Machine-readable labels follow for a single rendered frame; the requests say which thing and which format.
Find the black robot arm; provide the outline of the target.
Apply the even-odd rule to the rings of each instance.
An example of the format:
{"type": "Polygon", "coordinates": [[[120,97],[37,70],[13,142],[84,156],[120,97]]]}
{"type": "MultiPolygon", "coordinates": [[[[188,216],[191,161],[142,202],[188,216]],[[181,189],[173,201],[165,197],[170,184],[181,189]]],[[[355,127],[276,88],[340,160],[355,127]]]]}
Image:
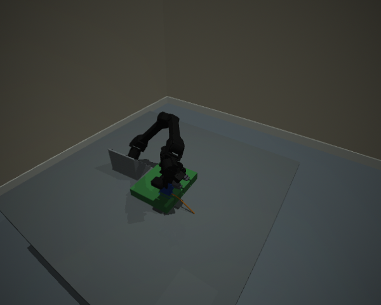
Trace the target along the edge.
{"type": "Polygon", "coordinates": [[[148,141],[161,129],[169,127],[169,139],[166,141],[166,146],[161,148],[160,160],[164,175],[169,179],[172,178],[176,183],[179,183],[186,175],[186,169],[184,167],[178,169],[176,162],[182,158],[185,148],[184,141],[180,137],[179,120],[174,114],[160,112],[157,121],[144,134],[133,138],[130,142],[132,148],[128,154],[129,157],[137,160],[140,152],[145,151],[148,141]]]}

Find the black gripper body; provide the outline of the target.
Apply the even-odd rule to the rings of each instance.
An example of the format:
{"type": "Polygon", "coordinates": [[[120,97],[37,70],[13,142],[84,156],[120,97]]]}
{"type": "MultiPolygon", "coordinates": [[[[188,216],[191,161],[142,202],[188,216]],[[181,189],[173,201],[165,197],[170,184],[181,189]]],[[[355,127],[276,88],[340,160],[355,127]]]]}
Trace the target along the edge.
{"type": "MultiPolygon", "coordinates": [[[[183,164],[181,162],[177,162],[177,168],[183,168],[183,164]]],[[[161,170],[159,171],[159,173],[161,173],[162,175],[159,177],[155,177],[151,180],[151,186],[157,188],[157,189],[163,189],[164,186],[166,185],[166,183],[168,182],[168,178],[167,176],[164,175],[164,172],[163,172],[163,167],[162,167],[162,164],[159,164],[159,166],[161,167],[161,170]]]]}

